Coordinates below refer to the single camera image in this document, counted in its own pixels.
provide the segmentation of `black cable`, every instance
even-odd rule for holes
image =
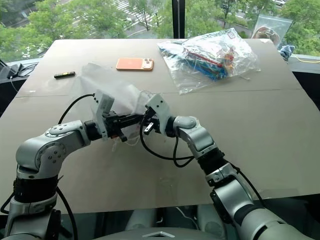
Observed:
[[[178,168],[183,168],[183,167],[187,166],[195,157],[194,157],[194,156],[190,157],[190,159],[189,159],[188,161],[186,161],[184,164],[181,164],[181,165],[180,165],[180,164],[177,162],[177,158],[176,158],[178,143],[179,143],[179,137],[176,136],[176,137],[175,137],[174,149],[173,149],[173,163],[174,163],[174,165],[175,165],[176,167],[178,167]]]
[[[75,105],[79,100],[84,99],[84,98],[86,98],[86,97],[94,97],[94,96],[95,96],[94,94],[86,94],[86,95],[80,96],[80,97],[78,97],[76,100],[74,100],[74,101],[70,104],[70,106],[68,106],[68,108],[67,108],[67,109],[64,111],[64,113],[62,114],[62,116],[61,116],[58,124],[61,124],[61,123],[62,123],[62,121],[64,120],[64,118],[65,118],[65,116],[67,115],[67,113],[69,112],[69,110],[70,110],[70,109],[73,107],[73,105]]]
[[[31,64],[29,66],[26,66],[24,68],[22,68],[19,73],[18,73],[18,77],[20,78],[23,78],[23,77],[26,77],[26,76],[29,76],[30,73],[32,73],[33,70],[35,70],[35,67],[38,65],[38,63],[35,63],[35,64]],[[27,74],[24,74],[24,75],[20,75],[21,72],[25,71],[25,70],[31,70],[29,71]]]
[[[262,199],[262,197],[260,196],[259,192],[257,191],[257,189],[255,188],[255,186],[251,183],[251,181],[249,180],[249,178],[247,178],[247,176],[240,170],[239,167],[233,165],[231,162],[229,162],[231,164],[231,166],[237,171],[237,173],[239,173],[244,180],[250,185],[250,187],[252,188],[252,190],[254,191],[255,195],[257,196],[257,198],[260,201],[260,204],[267,209],[266,203],[265,201]]]
[[[65,198],[64,194],[62,193],[62,191],[60,190],[60,188],[57,186],[56,187],[56,192],[58,193],[59,197],[61,198],[66,211],[68,212],[68,215],[70,217],[71,220],[71,225],[72,225],[72,231],[73,231],[73,239],[74,240],[78,240],[78,229],[77,229],[77,224],[76,224],[76,220],[75,220],[75,216],[72,213],[72,210],[69,206],[69,203],[67,201],[67,199]]]
[[[141,143],[142,143],[142,146],[144,147],[145,150],[147,150],[149,153],[151,153],[152,155],[160,158],[160,159],[165,159],[165,160],[174,160],[173,157],[167,157],[167,156],[162,156],[154,151],[152,151],[145,143],[145,140],[144,140],[144,136],[143,136],[143,128],[144,128],[144,123],[145,123],[145,118],[143,118],[141,120],[141,123],[140,123],[140,131],[139,131],[139,136],[140,136],[140,140],[141,140]],[[190,158],[193,158],[193,156],[184,156],[184,157],[177,157],[175,160],[186,160],[186,159],[190,159]]]
[[[0,208],[0,212],[3,214],[9,214],[9,211],[5,210],[6,206],[10,203],[10,200],[15,195],[15,192],[11,193],[11,195],[8,197],[8,199],[4,202],[4,204]]]
[[[79,100],[81,99],[84,99],[86,97],[94,97],[95,95],[94,94],[86,94],[86,95],[83,95],[83,96],[80,96],[78,97],[76,100],[74,100],[69,106],[68,108],[64,111],[64,113],[62,114],[58,124],[61,124],[62,121],[64,120],[65,116],[67,115],[67,113],[69,112],[69,110],[73,107],[73,105],[75,105]],[[74,214],[72,213],[72,210],[68,204],[68,201],[67,199],[65,198],[65,196],[63,195],[63,193],[61,192],[60,188],[57,186],[56,187],[56,192],[59,194],[67,212],[68,212],[68,215],[70,217],[70,221],[71,221],[71,225],[72,225],[72,231],[73,231],[73,239],[74,240],[78,240],[78,228],[77,228],[77,223],[76,223],[76,220],[75,220],[75,216]]]

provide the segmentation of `orange phone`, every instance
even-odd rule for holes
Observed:
[[[119,58],[115,68],[117,70],[151,71],[153,67],[152,58]]]

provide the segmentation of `green foliage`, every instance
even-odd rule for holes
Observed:
[[[249,20],[247,24],[250,29],[255,27],[260,14],[275,16],[278,12],[276,4],[272,0],[246,0],[242,2],[241,8],[243,12],[247,11],[245,17]]]
[[[238,32],[238,34],[239,34],[239,36],[240,36],[241,38],[243,38],[243,39],[247,39],[247,38],[248,38],[248,36],[247,36],[247,34],[245,33],[245,31]]]
[[[67,12],[77,19],[80,29],[84,28],[85,36],[95,38],[124,38],[125,29],[130,25],[123,11],[112,4],[112,0],[73,0],[67,5]]]
[[[220,8],[223,12],[223,19],[224,19],[223,28],[225,29],[228,14],[234,14],[238,10],[237,8],[238,1],[237,0],[215,0],[215,5],[218,8]]]
[[[173,38],[172,4],[166,0],[158,12],[161,24],[154,30],[158,38]],[[216,32],[222,28],[217,23],[220,10],[215,8],[211,0],[187,1],[185,5],[185,37]]]
[[[296,47],[295,53],[320,56],[319,11],[319,0],[290,0],[281,9],[282,17],[293,20],[284,40]]]
[[[241,25],[241,26],[244,26],[244,27],[248,27],[248,23],[246,20],[242,19],[242,18],[238,18],[236,17],[234,14],[229,14],[227,17],[226,17],[226,22],[228,24],[238,24],[238,25]]]
[[[128,0],[128,3],[128,9],[135,14],[138,21],[149,31],[151,17],[155,15],[160,7],[161,0]]]
[[[0,24],[0,56],[4,61],[36,58],[58,39],[124,38],[130,24],[112,0],[73,0],[63,5],[44,0],[35,4],[38,11],[29,15],[26,26]]]

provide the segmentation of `table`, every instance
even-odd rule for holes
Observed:
[[[12,191],[15,152],[26,139],[55,125],[68,106],[76,78],[88,62],[110,69],[137,88],[162,93],[174,115],[196,116],[226,159],[239,166],[263,198],[319,192],[320,113],[270,42],[246,41],[258,55],[261,72],[250,80],[233,77],[179,95],[156,43],[163,39],[81,39],[55,41],[0,118],[0,202]],[[118,72],[121,57],[152,57],[152,72]],[[78,116],[71,112],[65,121]],[[174,139],[153,134],[148,145],[171,155]],[[63,163],[59,186],[75,213],[107,212],[211,203],[211,188],[196,161],[176,168],[136,146],[97,140]],[[179,155],[190,154],[180,144]],[[57,208],[66,212],[58,201]]]

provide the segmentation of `plastic bag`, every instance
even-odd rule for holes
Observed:
[[[234,28],[158,43],[180,94],[220,79],[259,71],[258,57]]]
[[[271,39],[274,45],[279,46],[291,24],[291,19],[260,14],[251,38]]]
[[[146,111],[145,105],[152,94],[138,90],[127,81],[109,78],[108,76],[110,75],[110,70],[94,63],[88,63],[82,67],[81,75],[77,76],[72,86],[70,102],[81,95],[95,93],[99,89],[114,98],[111,111],[116,114],[144,114]],[[92,99],[84,99],[75,106],[74,110],[77,111],[81,119],[92,119],[95,117],[92,108],[93,104]],[[138,142],[138,124],[123,128],[122,132],[128,139],[127,144],[135,145]],[[121,141],[118,140],[118,137],[114,139],[113,150],[119,142]]]

